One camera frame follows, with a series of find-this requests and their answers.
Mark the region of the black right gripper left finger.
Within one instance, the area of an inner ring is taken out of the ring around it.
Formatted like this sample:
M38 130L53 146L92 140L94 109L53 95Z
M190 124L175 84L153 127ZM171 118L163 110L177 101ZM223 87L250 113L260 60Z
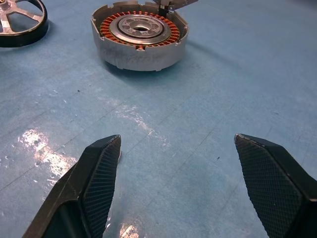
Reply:
M25 238L101 238L114 195L121 137L87 146L53 186Z

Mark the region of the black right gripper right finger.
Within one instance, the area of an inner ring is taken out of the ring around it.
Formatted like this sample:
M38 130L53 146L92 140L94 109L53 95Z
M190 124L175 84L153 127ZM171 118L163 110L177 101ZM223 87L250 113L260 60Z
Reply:
M281 145L245 134L234 143L250 201L270 238L317 236L317 181Z

